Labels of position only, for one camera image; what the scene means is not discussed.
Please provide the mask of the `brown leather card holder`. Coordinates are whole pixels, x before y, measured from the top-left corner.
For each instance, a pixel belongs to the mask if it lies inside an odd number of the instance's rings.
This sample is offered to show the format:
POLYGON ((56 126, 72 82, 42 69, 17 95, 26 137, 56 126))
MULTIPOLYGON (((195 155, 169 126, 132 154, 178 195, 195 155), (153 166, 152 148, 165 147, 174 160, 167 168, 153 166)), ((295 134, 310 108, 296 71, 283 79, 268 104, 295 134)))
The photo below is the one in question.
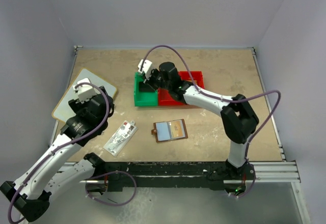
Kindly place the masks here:
POLYGON ((151 134, 155 137, 157 143, 188 138, 184 119, 155 122, 151 134))

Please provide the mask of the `gold card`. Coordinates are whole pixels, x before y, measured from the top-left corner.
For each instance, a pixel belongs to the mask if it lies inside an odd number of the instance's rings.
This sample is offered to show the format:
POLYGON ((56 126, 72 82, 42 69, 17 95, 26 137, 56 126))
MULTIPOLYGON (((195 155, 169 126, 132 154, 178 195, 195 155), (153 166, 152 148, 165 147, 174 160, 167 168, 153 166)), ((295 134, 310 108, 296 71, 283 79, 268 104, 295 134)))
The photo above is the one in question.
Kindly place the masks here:
POLYGON ((170 121, 169 128, 171 133, 171 139, 184 137, 183 123, 181 120, 170 121))

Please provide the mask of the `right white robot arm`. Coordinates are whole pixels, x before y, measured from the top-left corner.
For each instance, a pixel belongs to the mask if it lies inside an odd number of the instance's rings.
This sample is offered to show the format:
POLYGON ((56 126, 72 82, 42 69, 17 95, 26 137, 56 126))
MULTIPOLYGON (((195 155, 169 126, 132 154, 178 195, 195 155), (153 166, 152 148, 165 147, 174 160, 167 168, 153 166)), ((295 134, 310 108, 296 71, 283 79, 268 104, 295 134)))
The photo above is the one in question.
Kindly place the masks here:
POLYGON ((255 132, 259 119, 249 102, 242 101, 245 100, 243 95, 223 97, 200 88, 181 79, 172 62, 164 62, 156 69, 151 61, 141 60, 138 68, 144 83, 152 89, 166 90, 175 101, 197 106, 220 116, 225 134, 231 143, 227 164, 234 169, 246 164, 249 137, 255 132))

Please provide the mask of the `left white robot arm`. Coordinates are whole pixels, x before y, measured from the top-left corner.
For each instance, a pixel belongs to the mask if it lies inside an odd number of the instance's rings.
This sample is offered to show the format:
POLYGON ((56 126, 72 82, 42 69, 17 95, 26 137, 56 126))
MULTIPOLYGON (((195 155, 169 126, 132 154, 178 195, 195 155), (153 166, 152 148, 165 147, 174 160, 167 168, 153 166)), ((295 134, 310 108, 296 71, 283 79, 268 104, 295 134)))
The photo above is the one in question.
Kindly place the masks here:
POLYGON ((75 116, 66 121, 60 134, 45 153, 15 181, 5 181, 1 193, 8 199, 9 223, 33 222, 45 213, 50 199, 63 189, 63 184, 53 180, 61 166, 91 139, 102 134, 113 115, 114 103, 105 87, 90 82, 75 85, 77 99, 68 102, 75 116), (23 217, 12 218, 16 209, 23 217))

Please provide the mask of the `grey chip card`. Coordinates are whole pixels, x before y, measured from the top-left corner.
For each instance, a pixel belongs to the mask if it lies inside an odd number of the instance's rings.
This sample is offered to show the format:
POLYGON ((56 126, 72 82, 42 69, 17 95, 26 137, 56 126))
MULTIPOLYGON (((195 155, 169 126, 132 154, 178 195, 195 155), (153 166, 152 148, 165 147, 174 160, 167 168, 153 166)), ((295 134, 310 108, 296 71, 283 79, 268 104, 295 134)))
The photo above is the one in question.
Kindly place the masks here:
POLYGON ((155 89, 153 89, 150 85, 148 85, 147 83, 144 83, 143 81, 140 81, 138 83, 138 89, 139 92, 141 93, 154 93, 155 89))

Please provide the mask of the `red middle plastic bin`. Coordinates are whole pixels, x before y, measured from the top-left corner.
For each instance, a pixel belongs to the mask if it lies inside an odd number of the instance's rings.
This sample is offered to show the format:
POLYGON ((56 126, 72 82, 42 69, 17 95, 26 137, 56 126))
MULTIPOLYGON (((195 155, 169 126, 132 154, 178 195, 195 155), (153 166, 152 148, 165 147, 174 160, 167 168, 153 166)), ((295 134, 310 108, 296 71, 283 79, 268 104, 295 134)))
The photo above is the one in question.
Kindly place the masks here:
POLYGON ((167 90, 158 89, 158 105, 159 106, 186 106, 186 104, 174 100, 167 90))

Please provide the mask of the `red plastic bin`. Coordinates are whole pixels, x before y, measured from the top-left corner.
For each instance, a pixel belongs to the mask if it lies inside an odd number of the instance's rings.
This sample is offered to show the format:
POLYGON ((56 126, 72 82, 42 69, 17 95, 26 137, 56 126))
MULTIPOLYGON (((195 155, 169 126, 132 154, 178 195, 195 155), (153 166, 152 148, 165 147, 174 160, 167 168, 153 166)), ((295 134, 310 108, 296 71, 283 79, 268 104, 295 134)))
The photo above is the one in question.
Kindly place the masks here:
MULTIPOLYGON (((189 82, 192 82, 191 77, 187 71, 179 71, 178 72, 182 80, 186 80, 189 82)), ((191 71, 191 75, 193 77, 193 80, 195 84, 200 88, 205 88, 204 81, 203 81, 203 75, 201 71, 191 71)))
POLYGON ((174 100, 167 90, 158 89, 158 105, 159 106, 186 106, 186 104, 174 100))

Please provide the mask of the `white board yellow rim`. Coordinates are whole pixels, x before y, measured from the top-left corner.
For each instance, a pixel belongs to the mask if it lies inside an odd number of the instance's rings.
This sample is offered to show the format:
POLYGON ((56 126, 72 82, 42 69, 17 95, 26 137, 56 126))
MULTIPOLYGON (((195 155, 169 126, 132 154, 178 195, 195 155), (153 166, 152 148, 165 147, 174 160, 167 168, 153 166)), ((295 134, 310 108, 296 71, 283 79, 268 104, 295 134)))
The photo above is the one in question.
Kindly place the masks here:
POLYGON ((74 91, 73 86, 77 84, 78 81, 88 78, 89 81, 100 87, 104 86, 107 94, 112 98, 115 97, 118 89, 113 84, 109 83, 107 80, 102 79, 100 76, 96 75, 95 73, 91 72, 86 68, 82 68, 77 77, 72 80, 72 84, 68 87, 66 92, 64 93, 63 97, 60 99, 54 110, 52 111, 52 117, 58 121, 66 122, 69 118, 75 116, 75 113, 68 105, 68 102, 72 99, 77 99, 77 93, 74 91))

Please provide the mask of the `red right plastic bin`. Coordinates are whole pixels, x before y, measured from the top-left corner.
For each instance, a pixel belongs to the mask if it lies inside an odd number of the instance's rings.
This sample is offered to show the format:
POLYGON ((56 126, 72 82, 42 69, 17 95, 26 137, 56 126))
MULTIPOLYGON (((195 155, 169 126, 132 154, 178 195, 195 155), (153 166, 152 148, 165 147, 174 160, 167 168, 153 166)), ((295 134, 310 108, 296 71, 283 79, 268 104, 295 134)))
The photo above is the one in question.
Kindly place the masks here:
MULTIPOLYGON (((182 80, 186 80, 189 82, 192 82, 191 77, 187 71, 179 71, 178 72, 182 80)), ((193 77, 193 80, 195 84, 200 88, 205 88, 204 81, 203 81, 203 75, 201 71, 191 71, 191 75, 193 77)))

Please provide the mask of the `green plastic bin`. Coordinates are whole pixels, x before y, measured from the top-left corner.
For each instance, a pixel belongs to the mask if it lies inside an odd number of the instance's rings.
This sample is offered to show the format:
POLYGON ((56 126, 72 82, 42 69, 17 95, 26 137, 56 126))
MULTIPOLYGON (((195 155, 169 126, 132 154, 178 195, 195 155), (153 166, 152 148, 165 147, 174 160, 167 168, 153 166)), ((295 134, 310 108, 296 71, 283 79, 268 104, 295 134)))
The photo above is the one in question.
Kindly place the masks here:
POLYGON ((138 89, 138 83, 143 81, 143 78, 136 72, 134 74, 134 105, 137 107, 158 106, 158 91, 154 93, 141 93, 138 89))

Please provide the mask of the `clear plastic packet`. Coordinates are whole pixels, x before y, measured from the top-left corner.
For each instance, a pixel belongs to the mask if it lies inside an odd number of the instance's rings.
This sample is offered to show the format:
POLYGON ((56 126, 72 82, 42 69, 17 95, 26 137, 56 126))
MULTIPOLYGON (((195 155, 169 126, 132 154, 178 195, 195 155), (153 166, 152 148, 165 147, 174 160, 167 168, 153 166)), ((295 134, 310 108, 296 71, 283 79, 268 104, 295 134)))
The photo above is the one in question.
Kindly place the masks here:
POLYGON ((137 131, 134 121, 124 121, 103 148, 113 156, 117 156, 137 131))

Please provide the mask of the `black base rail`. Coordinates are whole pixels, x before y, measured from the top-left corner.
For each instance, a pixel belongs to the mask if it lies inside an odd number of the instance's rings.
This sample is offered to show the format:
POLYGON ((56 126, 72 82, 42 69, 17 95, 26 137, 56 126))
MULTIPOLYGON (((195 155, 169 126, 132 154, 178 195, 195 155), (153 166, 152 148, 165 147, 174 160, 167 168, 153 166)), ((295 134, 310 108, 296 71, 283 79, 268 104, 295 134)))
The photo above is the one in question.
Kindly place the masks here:
POLYGON ((237 169, 226 161, 104 162, 86 180, 106 180, 108 192, 136 186, 227 189, 238 193, 245 191, 246 183, 256 180, 256 174, 250 163, 237 169))

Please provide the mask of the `aluminium frame rail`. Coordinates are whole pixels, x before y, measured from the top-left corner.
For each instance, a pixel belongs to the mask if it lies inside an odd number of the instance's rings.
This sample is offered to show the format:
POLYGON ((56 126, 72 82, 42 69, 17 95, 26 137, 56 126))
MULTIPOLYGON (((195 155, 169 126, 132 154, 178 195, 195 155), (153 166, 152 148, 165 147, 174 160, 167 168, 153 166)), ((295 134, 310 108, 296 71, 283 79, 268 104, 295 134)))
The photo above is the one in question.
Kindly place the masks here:
POLYGON ((222 162, 110 162, 109 171, 126 171, 135 178, 204 178, 227 184, 246 181, 299 182, 300 175, 295 162, 252 162, 238 176, 226 170, 222 162))

